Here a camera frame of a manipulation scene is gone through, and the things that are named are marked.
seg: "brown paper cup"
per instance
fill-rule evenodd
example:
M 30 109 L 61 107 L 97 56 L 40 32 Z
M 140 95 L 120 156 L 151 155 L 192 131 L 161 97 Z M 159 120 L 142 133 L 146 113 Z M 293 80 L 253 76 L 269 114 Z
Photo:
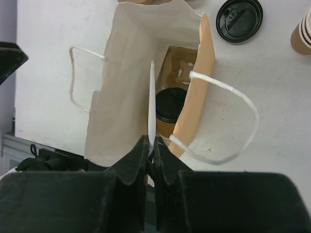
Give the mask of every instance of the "brown paper cup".
M 301 28 L 302 28 L 302 34 L 304 35 L 304 39 L 311 46 L 311 35 L 308 33 L 308 30 L 307 30 L 308 26 L 306 22 L 306 17 L 303 18 L 301 25 L 302 25 Z
M 174 132 L 174 128 L 175 124 L 166 123 L 162 120 L 156 119 L 156 130 L 161 136 L 170 138 L 171 134 Z
M 309 35 L 311 35 L 311 7 L 306 13 L 306 30 Z
M 291 36 L 292 48 L 300 54 L 311 55 L 311 49 L 304 44 L 300 37 L 299 26 L 300 24 L 297 25 Z

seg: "black coffee lid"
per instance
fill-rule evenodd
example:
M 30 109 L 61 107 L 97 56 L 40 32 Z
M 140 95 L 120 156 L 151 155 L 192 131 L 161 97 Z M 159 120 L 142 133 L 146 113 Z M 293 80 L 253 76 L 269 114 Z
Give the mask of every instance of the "black coffee lid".
M 155 97 L 156 118 L 175 124 L 184 107 L 187 91 L 173 87 L 160 91 Z
M 226 41 L 242 42 L 258 31 L 262 18 L 262 7 L 257 0 L 228 0 L 217 14 L 216 29 Z

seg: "brown paper bag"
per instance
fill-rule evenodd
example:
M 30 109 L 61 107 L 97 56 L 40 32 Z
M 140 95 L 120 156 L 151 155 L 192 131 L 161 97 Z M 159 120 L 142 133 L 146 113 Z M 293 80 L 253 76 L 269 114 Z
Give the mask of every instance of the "brown paper bag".
M 110 166 L 148 133 L 150 64 L 154 61 L 158 85 L 169 46 L 199 48 L 194 71 L 212 75 L 215 54 L 206 15 L 196 14 L 184 0 L 158 6 L 118 4 L 104 55 L 86 50 L 100 57 L 104 65 L 102 87 L 93 95 L 91 109 L 83 108 L 71 96 L 77 107 L 89 113 L 85 158 Z M 200 79 L 190 83 L 173 133 L 186 145 L 195 136 L 207 88 L 208 82 Z M 173 143 L 169 148 L 178 157 L 183 152 Z

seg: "stacked paper cups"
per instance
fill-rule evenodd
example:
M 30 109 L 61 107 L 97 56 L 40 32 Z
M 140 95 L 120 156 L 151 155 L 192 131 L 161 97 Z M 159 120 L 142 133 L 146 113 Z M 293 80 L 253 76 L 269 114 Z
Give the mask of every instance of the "stacked paper cups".
M 301 18 L 291 37 L 292 48 L 303 55 L 311 55 L 311 8 Z

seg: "white wall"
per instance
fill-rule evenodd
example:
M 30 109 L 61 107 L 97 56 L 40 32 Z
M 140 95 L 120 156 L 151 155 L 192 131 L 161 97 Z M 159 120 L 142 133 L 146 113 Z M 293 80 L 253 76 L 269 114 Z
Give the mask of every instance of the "white wall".
M 16 42 L 17 0 L 0 0 L 0 41 Z M 0 86 L 0 134 L 12 128 L 14 112 L 15 74 Z M 3 173 L 3 158 L 0 157 L 0 174 Z

